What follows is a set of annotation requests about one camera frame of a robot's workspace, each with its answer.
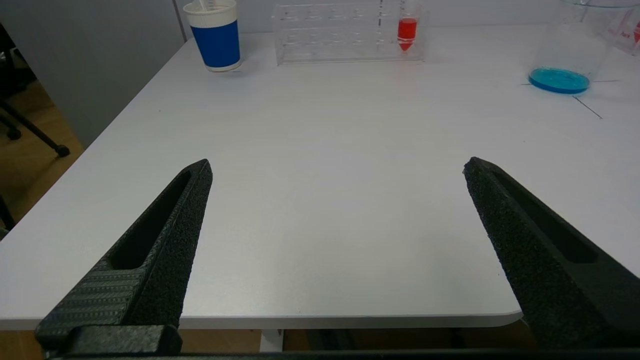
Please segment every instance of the glass beaker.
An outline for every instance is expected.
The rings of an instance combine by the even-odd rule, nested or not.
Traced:
[[[559,0],[529,81],[562,94],[589,88],[640,0]]]

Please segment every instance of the paper cup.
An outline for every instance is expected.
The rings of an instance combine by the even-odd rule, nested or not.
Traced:
[[[182,9],[207,69],[229,71],[241,64],[236,2],[215,0],[215,3],[213,10],[203,9],[193,3]]]

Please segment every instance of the red liquid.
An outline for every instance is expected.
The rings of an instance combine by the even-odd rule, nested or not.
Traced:
[[[415,40],[415,32],[418,29],[417,19],[401,19],[398,23],[398,41],[403,51],[409,50]]]

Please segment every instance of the test tube rack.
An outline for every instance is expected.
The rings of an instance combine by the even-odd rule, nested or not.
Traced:
[[[278,65],[344,61],[420,61],[426,52],[424,0],[413,45],[403,51],[398,24],[406,0],[277,4],[273,28]]]

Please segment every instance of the wall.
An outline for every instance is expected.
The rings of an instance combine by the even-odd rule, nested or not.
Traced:
[[[180,10],[190,0],[175,0]],[[271,14],[275,4],[287,3],[358,3],[379,0],[236,0],[238,24],[243,33],[271,31]],[[426,0],[432,26],[469,26],[503,24],[539,24],[551,19],[559,0]],[[189,24],[182,23],[188,38]]]
[[[184,43],[172,0],[2,0],[0,22],[85,147]]]

